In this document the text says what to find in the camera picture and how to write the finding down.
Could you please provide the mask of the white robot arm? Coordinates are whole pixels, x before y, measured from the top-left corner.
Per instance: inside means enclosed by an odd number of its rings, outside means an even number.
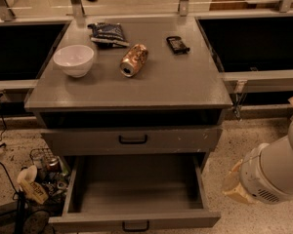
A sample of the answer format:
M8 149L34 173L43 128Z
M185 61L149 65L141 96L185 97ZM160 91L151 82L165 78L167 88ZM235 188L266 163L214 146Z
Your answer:
M278 204L293 199L293 120L286 136L261 143L231 168L222 192L243 204Z

